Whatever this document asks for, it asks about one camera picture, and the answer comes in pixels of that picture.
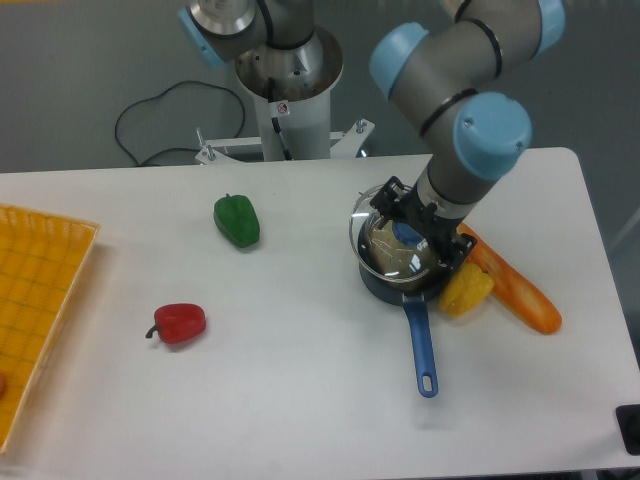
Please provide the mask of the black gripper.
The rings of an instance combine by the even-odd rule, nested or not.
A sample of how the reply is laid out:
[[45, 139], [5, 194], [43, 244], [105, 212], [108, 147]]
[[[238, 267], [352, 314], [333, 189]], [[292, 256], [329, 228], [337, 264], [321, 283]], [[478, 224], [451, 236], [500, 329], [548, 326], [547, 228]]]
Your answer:
[[418, 194], [396, 176], [377, 190], [369, 204], [378, 213], [381, 225], [397, 223], [397, 239], [402, 244], [429, 242], [438, 273], [458, 270], [477, 243], [473, 235], [456, 231], [462, 217], [442, 216], [435, 202], [423, 204]]

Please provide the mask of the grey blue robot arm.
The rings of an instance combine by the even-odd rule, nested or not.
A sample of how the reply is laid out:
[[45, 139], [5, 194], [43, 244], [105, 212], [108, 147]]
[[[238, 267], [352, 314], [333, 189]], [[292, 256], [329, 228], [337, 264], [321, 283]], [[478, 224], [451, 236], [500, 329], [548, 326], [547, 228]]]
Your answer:
[[[418, 23], [388, 33], [369, 71], [433, 153], [407, 197], [384, 192], [375, 208], [451, 260], [457, 226], [531, 141], [525, 109], [483, 85], [553, 46], [565, 10], [559, 1], [452, 1], [448, 8], [453, 23], [439, 34]], [[311, 2], [193, 1], [179, 19], [207, 64], [234, 64], [255, 98], [267, 159], [328, 153], [328, 93], [343, 59], [316, 25]]]

